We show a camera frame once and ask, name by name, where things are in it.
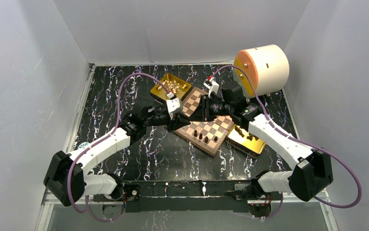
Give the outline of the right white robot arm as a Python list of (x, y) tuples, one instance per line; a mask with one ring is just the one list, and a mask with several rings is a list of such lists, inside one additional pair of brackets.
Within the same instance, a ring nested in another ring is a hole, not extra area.
[(230, 116), (233, 122), (257, 137), (280, 155), (290, 171), (267, 171), (252, 180), (252, 195), (264, 199), (272, 192), (293, 193), (302, 201), (309, 201), (333, 182), (330, 156), (293, 140), (281, 127), (265, 117), (262, 107), (249, 103), (240, 85), (230, 81), (216, 95), (218, 84), (213, 78), (204, 81), (208, 94), (200, 97), (198, 109), (202, 121), (216, 116)]

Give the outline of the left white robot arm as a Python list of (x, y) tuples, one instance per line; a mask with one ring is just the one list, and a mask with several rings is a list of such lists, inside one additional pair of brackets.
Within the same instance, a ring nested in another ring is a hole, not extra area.
[(102, 194), (111, 200), (122, 200), (126, 193), (118, 176), (113, 173), (89, 175), (89, 171), (139, 141), (148, 127), (165, 126), (172, 131), (187, 125), (190, 125), (188, 116), (183, 112), (169, 115), (166, 105), (135, 107), (123, 115), (115, 131), (68, 154), (64, 151), (55, 153), (43, 184), (64, 206), (90, 195)]

